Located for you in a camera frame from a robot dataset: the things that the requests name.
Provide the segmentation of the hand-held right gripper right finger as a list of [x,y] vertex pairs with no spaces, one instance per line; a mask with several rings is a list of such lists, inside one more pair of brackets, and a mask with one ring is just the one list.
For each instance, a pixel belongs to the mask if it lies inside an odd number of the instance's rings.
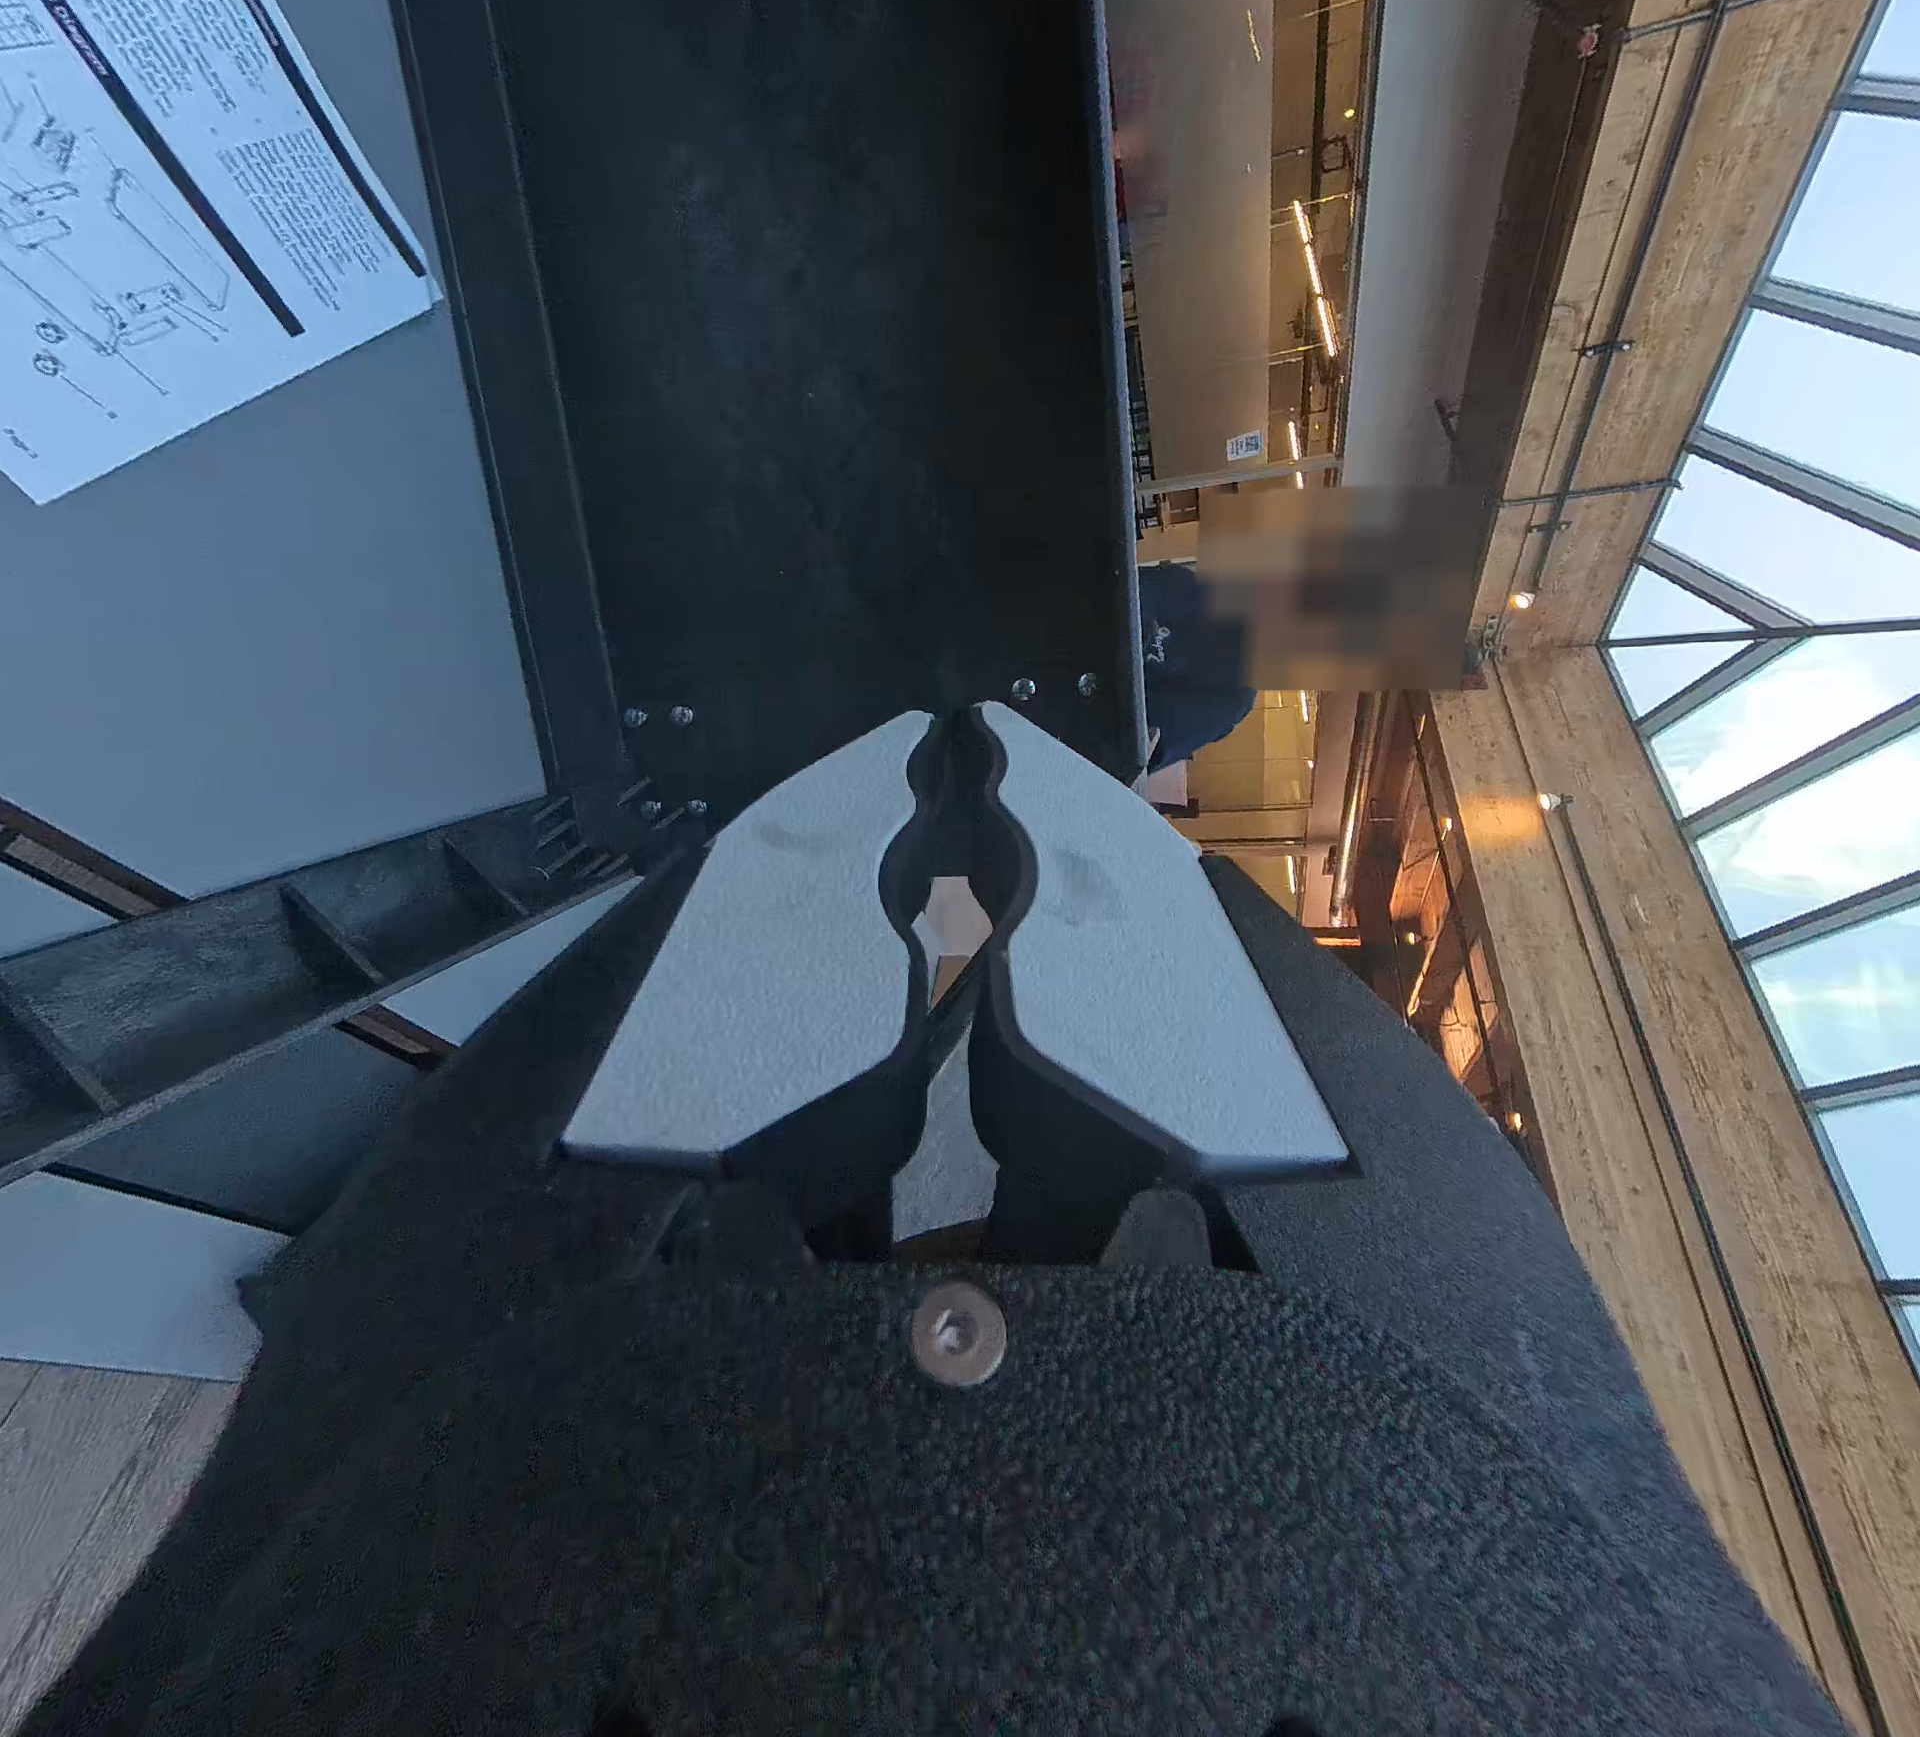
[[1092,1262],[1146,1192],[1344,1173],[1347,1142],[1198,849],[1012,709],[977,705],[972,730],[992,935],[970,1101],[992,1246]]

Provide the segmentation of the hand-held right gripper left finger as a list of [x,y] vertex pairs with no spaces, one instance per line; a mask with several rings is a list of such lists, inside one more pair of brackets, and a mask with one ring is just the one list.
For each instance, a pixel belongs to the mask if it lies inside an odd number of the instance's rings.
[[707,842],[563,1124],[569,1160],[755,1184],[820,1254],[893,1250],[932,1080],[913,924],[965,740],[907,710]]

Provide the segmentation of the linear ceiling light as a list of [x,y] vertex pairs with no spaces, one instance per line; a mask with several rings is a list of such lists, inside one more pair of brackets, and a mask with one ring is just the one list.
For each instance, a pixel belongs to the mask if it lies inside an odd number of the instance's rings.
[[1290,219],[1293,225],[1293,233],[1297,236],[1297,242],[1299,242],[1303,271],[1308,279],[1308,301],[1310,301],[1308,312],[1310,312],[1311,329],[1313,329],[1311,335],[1322,355],[1327,358],[1330,361],[1337,361],[1341,352],[1341,338],[1335,323],[1331,295],[1330,295],[1330,290],[1325,288],[1327,281],[1322,271],[1323,266],[1318,249],[1319,245],[1316,244],[1318,229],[1313,227],[1316,224],[1311,222],[1313,218],[1310,214],[1305,200],[1301,197],[1290,200]]

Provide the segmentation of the black ribbed metal frame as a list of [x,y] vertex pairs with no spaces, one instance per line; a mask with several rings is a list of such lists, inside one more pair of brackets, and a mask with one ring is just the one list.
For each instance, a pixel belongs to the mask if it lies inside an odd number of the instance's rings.
[[4,958],[4,1183],[642,877],[662,822],[553,794]]

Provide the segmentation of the skylight window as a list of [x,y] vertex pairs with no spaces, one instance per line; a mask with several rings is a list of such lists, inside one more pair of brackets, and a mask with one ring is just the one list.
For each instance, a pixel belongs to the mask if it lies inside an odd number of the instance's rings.
[[1874,0],[1599,652],[1917,1336],[1917,0]]

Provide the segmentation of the black metal tray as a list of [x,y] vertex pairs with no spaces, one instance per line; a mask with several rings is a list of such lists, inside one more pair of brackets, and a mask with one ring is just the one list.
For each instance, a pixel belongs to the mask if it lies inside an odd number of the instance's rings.
[[1129,778],[1099,0],[390,0],[548,801],[642,868],[907,710]]

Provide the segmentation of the white instruction manual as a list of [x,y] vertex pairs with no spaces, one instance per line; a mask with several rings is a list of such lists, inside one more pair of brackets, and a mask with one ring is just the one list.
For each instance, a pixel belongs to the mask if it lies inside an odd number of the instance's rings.
[[278,0],[1,0],[1,465],[28,499],[439,295]]

